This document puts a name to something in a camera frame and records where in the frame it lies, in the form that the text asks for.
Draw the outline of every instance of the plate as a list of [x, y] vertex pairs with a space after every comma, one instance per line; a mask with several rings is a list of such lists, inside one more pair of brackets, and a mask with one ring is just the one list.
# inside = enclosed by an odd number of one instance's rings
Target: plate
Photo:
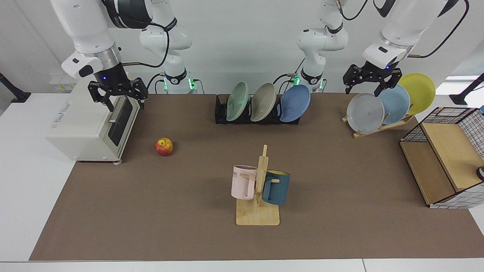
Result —
[[346, 110], [349, 126], [361, 134], [375, 132], [383, 123], [385, 109], [383, 103], [370, 93], [357, 94]]
[[393, 89], [386, 89], [378, 96], [385, 109], [385, 116], [389, 116], [383, 121], [383, 124], [389, 125], [402, 120], [407, 115], [410, 108], [410, 96], [407, 90], [400, 85]]
[[249, 100], [249, 89], [247, 83], [240, 82], [235, 86], [227, 100], [227, 121], [232, 122], [236, 120], [245, 109]]
[[410, 96], [412, 107], [408, 114], [414, 115], [426, 110], [435, 98], [434, 82], [426, 75], [413, 73], [403, 76], [398, 82]]
[[258, 122], [266, 118], [274, 107], [276, 100], [274, 84], [266, 83], [256, 91], [251, 99], [251, 117], [252, 122]]
[[306, 112], [311, 102], [311, 92], [304, 85], [296, 85], [287, 90], [281, 97], [278, 110], [281, 111], [282, 122], [292, 122]]

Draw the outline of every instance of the oven window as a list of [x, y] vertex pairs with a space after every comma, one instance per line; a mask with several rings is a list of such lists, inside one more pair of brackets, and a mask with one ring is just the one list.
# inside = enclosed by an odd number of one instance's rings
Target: oven window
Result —
[[129, 117], [131, 116], [132, 111], [133, 111], [133, 105], [129, 100], [127, 100], [126, 103], [124, 104], [124, 107], [121, 110], [121, 115], [118, 119], [118, 122], [112, 124], [111, 128], [109, 129], [109, 132], [107, 135], [116, 146], [119, 146], [121, 142], [124, 129], [128, 124], [128, 120], [129, 120]]

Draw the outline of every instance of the white wall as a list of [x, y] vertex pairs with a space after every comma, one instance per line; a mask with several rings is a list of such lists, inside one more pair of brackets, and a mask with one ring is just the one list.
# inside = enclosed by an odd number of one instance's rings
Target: white wall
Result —
[[[349, 1], [346, 13], [355, 14], [363, 2]], [[348, 47], [325, 53], [327, 67], [323, 76], [329, 80], [327, 91], [344, 90], [342, 75], [350, 64], [364, 63], [362, 52], [378, 36], [384, 19], [371, 2], [358, 19], [345, 22], [350, 35]], [[482, 37], [476, 38], [476, 33], [481, 33], [484, 25], [484, 1], [471, 2], [467, 19], [448, 43], [430, 58], [403, 61], [400, 67], [405, 74], [425, 73], [438, 86], [471, 53], [482, 40]], [[181, 52], [185, 64], [193, 77], [203, 80], [208, 93], [230, 92], [241, 80], [255, 92], [278, 75], [293, 72], [303, 58], [296, 45], [299, 32], [322, 27], [317, 13], [319, 4], [320, 0], [172, 0], [179, 22], [193, 32], [193, 46]], [[72, 41], [62, 31], [50, 1], [2, 0], [0, 5], [3, 25], [0, 33], [8, 40], [0, 42], [0, 69], [24, 90], [47, 91], [47, 75], [60, 71], [60, 63], [73, 51]], [[413, 53], [426, 54], [435, 48], [463, 11], [464, 3], [460, 1], [424, 34]], [[159, 62], [140, 46], [139, 30], [112, 29], [111, 32], [122, 47], [123, 61]], [[146, 81], [158, 72], [146, 67], [127, 70], [138, 72]], [[374, 87], [367, 83], [355, 87], [354, 91], [372, 91]]]
[[452, 72], [452, 75], [473, 76], [482, 73], [484, 73], [484, 40], [482, 40], [471, 54]]

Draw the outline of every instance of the yellow plate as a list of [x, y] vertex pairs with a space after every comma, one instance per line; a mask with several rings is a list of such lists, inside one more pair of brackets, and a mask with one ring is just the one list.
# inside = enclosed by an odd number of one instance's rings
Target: yellow plate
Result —
[[435, 98], [434, 82], [426, 75], [413, 73], [403, 76], [398, 82], [410, 96], [412, 106], [408, 114], [413, 115], [426, 110]]

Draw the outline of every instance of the pink mug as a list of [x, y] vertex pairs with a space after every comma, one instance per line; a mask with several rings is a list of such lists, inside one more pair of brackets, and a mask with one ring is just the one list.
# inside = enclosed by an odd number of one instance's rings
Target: pink mug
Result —
[[232, 174], [232, 196], [238, 199], [253, 199], [257, 168], [236, 165]]

